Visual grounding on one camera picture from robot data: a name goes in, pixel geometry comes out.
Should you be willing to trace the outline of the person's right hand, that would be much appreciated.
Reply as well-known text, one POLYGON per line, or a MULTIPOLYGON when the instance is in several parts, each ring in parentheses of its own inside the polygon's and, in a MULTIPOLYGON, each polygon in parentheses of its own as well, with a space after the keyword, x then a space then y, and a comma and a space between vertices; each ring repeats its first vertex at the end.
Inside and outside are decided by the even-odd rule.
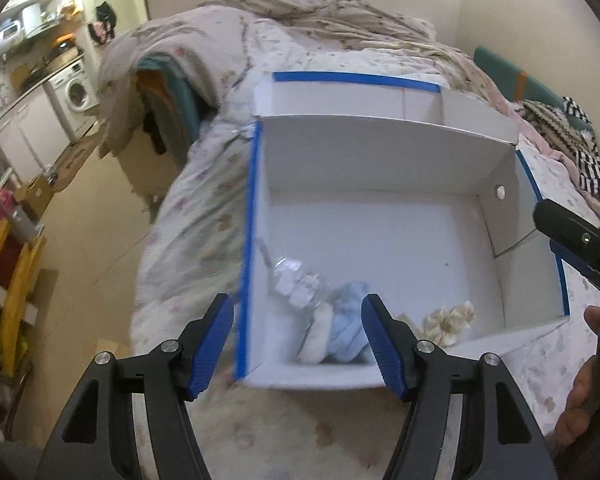
MULTIPOLYGON (((583 317, 588 328, 600 339, 600 307, 588 306, 583 317)), ((596 361, 597 356, 591 356, 574 378, 565 409, 560 414, 554 430, 555 441, 561 446, 573 444, 590 426, 592 416, 585 404, 593 391, 596 361)))

